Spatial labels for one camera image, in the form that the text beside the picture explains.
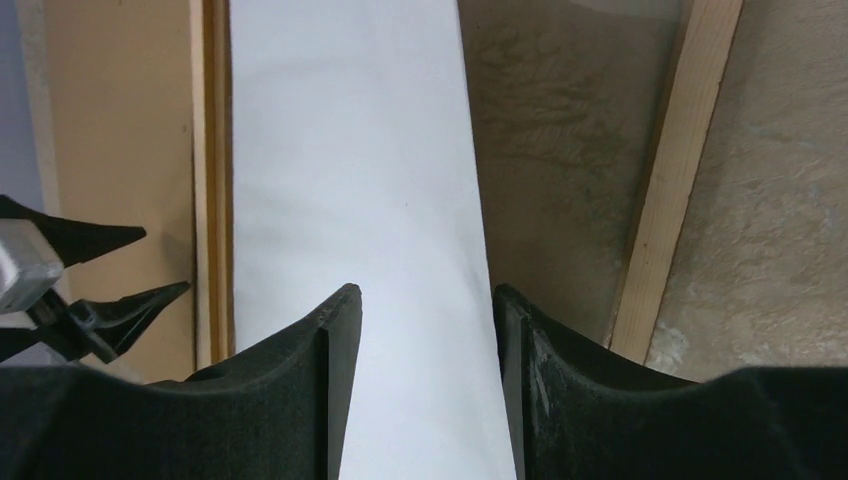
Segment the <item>brown backing board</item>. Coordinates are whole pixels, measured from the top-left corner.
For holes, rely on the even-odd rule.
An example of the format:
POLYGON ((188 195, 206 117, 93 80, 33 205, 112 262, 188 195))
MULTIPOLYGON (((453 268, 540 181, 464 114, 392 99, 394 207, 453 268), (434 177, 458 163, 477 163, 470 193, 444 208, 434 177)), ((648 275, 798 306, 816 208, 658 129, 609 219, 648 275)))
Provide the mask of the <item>brown backing board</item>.
POLYGON ((192 66, 185 1, 49 1, 60 207, 146 236, 69 273, 112 301, 194 275, 192 66))

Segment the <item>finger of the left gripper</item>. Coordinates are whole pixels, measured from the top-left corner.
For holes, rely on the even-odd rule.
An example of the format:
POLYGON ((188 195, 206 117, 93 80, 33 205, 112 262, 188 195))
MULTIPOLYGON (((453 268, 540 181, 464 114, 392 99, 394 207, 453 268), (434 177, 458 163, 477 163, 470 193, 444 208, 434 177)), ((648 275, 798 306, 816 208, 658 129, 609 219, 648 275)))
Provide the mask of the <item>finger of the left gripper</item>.
POLYGON ((32 328, 1 329, 3 361, 42 343, 63 360, 78 361, 90 354, 110 363, 125 354, 190 284, 177 282, 122 297, 112 302, 78 300, 71 304, 53 289, 25 311, 32 328))
POLYGON ((146 236, 140 226, 101 225, 53 217, 1 196, 1 218, 32 223, 65 267, 86 263, 146 236))

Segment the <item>wooden picture frame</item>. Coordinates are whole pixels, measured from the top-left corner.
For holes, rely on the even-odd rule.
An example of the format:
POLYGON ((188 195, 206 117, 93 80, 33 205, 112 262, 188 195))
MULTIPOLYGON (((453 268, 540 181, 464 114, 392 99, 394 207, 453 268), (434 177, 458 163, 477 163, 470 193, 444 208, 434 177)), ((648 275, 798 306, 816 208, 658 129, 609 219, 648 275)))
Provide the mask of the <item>wooden picture frame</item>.
MULTIPOLYGON (((644 363, 737 31, 739 1, 694 1, 684 10, 664 102, 633 216, 633 243, 605 345, 644 363)), ((235 352, 230 5, 193 1, 195 362, 235 352)))

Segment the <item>plant photo print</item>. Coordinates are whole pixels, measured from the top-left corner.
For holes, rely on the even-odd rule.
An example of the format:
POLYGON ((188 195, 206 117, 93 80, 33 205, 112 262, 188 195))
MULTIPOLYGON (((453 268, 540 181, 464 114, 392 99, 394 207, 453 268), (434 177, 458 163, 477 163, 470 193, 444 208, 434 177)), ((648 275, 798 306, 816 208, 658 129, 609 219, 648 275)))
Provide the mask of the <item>plant photo print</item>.
POLYGON ((345 479, 512 479, 458 7, 230 5, 244 350, 362 292, 345 479))

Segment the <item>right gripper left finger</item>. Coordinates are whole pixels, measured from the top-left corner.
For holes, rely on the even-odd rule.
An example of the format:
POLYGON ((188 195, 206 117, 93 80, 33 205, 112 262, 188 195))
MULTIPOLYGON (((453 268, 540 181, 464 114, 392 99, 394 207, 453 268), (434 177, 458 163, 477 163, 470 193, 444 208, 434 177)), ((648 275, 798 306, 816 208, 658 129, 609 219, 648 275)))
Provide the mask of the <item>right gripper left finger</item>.
POLYGON ((87 367, 1 371, 5 479, 335 479, 362 327, 346 284, 182 382, 87 367))

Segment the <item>clear acrylic sheet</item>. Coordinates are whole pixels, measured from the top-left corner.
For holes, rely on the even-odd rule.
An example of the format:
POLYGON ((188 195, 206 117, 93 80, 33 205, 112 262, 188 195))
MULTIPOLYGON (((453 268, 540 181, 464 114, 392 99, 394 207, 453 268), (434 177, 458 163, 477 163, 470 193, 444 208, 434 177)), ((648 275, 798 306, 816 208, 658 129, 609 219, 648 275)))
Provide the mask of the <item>clear acrylic sheet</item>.
POLYGON ((458 9, 491 281, 602 341, 684 5, 458 9))

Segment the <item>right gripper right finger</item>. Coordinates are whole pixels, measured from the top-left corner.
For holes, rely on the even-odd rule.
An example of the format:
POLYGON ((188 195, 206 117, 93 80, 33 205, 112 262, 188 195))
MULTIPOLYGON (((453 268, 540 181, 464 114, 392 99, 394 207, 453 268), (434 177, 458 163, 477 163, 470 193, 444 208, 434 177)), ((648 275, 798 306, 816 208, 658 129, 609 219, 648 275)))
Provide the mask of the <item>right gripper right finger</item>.
POLYGON ((496 287, 521 479, 843 479, 847 371, 751 367, 697 383, 628 360, 496 287))

